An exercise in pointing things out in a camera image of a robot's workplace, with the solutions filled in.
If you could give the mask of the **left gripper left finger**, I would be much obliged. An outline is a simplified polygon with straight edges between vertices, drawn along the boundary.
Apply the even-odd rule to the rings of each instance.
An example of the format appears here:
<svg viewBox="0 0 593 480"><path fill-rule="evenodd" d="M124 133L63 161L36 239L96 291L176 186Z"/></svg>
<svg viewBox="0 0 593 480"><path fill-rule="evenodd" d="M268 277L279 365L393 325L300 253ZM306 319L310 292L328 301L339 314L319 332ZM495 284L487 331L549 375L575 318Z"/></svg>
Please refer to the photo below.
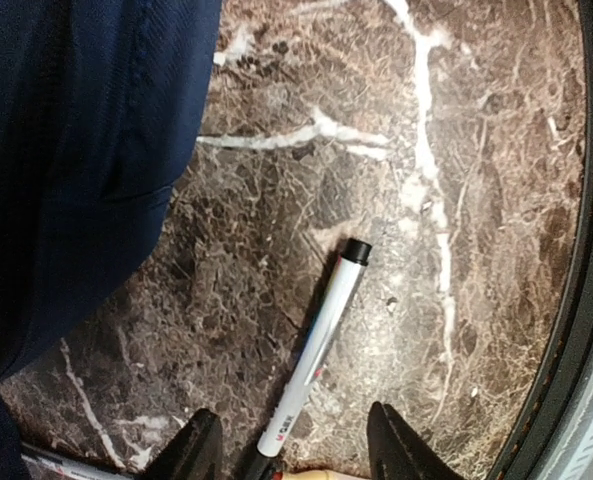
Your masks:
<svg viewBox="0 0 593 480"><path fill-rule="evenodd" d="M221 479L222 433L219 416L208 409L199 409L148 466L148 478Z"/></svg>

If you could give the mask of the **purple capped white marker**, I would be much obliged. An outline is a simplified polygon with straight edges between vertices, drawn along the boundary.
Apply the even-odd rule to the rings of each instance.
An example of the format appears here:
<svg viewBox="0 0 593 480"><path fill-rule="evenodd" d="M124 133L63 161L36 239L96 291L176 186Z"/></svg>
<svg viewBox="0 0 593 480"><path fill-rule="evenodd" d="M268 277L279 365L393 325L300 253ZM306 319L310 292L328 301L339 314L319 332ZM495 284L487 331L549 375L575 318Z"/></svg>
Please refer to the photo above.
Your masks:
<svg viewBox="0 0 593 480"><path fill-rule="evenodd" d="M102 469L27 443L22 443L22 455L25 460L41 465L70 479L129 480L135 478L134 475L129 473Z"/></svg>

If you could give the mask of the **navy blue student backpack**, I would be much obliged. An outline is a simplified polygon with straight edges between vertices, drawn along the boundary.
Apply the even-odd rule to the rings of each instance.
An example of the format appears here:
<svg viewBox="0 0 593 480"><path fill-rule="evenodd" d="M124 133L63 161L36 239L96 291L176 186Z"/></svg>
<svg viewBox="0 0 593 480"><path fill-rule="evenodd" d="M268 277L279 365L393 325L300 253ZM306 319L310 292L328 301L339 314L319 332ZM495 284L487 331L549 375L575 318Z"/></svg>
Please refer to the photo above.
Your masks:
<svg viewBox="0 0 593 480"><path fill-rule="evenodd" d="M147 259L195 146L217 1L0 1L0 382ZM0 478L26 479L0 395Z"/></svg>

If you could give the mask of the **black capped white marker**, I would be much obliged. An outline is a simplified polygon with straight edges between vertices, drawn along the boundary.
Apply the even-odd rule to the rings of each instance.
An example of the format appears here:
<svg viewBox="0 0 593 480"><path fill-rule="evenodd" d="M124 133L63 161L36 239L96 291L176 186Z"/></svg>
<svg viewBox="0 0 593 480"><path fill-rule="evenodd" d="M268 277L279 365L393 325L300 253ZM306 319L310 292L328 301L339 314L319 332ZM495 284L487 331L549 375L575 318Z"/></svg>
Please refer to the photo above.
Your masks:
<svg viewBox="0 0 593 480"><path fill-rule="evenodd" d="M301 414L326 357L337 336L342 316L362 278L372 245L350 238L337 256L304 347L280 400L260 436L251 465L243 469L245 479L262 479L277 458Z"/></svg>

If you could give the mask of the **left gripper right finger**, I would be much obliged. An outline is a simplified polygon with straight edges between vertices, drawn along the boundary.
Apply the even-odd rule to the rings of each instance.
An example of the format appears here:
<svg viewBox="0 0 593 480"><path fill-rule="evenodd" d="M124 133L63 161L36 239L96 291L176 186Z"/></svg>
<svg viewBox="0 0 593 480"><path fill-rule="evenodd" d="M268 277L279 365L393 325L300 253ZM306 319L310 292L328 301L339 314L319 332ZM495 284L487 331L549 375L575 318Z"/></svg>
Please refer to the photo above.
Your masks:
<svg viewBox="0 0 593 480"><path fill-rule="evenodd" d="M367 440L374 480L463 480L390 404L372 404Z"/></svg>

